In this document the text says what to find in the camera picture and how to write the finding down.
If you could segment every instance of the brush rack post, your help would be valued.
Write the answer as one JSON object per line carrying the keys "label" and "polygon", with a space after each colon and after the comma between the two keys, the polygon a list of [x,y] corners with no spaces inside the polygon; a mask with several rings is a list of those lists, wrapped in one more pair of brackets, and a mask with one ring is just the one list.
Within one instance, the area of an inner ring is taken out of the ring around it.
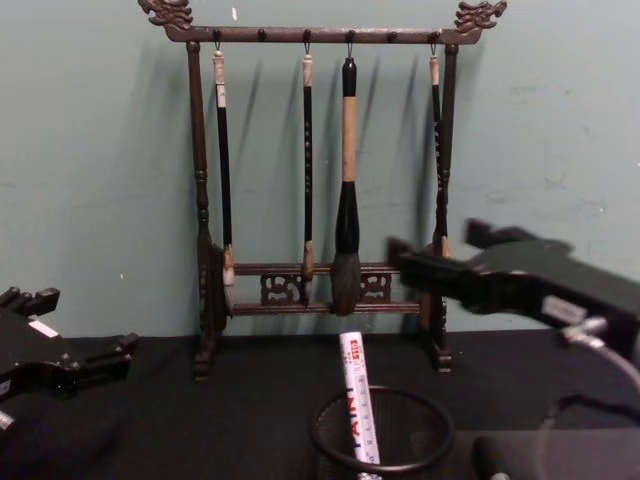
{"label": "brush rack post", "polygon": [[[473,45],[484,30],[496,26],[496,19],[507,8],[506,1],[495,5],[482,2],[458,5],[454,27],[438,30],[413,28],[319,28],[319,27],[227,27],[192,25],[189,0],[138,0],[149,21],[162,26],[167,37],[186,45],[189,65],[189,97],[191,102],[191,134],[198,218],[197,258],[199,285],[200,336],[194,359],[194,377],[206,381],[226,328],[227,311],[222,284],[223,255],[211,240],[209,200],[207,196],[207,158],[205,125],[200,76],[201,43],[358,43],[358,44],[438,44],[445,45],[445,85],[442,100],[444,143],[443,155],[452,154],[453,113],[455,104],[455,70],[460,45]],[[328,275],[329,264],[314,265],[314,275]],[[285,315],[294,313],[331,313],[330,304],[303,304],[300,263],[236,264],[236,275],[260,277],[260,302],[236,304],[234,316]],[[450,372],[453,359],[447,350],[446,315],[428,318],[431,302],[393,301],[391,284],[397,272],[383,263],[363,263],[361,291],[354,313],[405,313],[421,317],[423,344],[434,367]]]}

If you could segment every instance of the hanging loop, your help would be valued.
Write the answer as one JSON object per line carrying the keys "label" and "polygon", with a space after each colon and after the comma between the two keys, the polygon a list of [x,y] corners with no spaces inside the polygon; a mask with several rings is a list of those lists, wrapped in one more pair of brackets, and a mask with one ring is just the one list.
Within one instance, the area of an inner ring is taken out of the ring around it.
{"label": "hanging loop", "polygon": [[213,31],[213,45],[216,47],[216,50],[220,50],[220,29],[216,28]]}
{"label": "hanging loop", "polygon": [[349,54],[349,58],[351,58],[351,51],[353,50],[353,37],[355,36],[355,30],[349,30],[347,32],[347,53]]}
{"label": "hanging loop", "polygon": [[308,28],[304,31],[303,35],[304,40],[304,52],[309,55],[309,49],[311,48],[311,30]]}

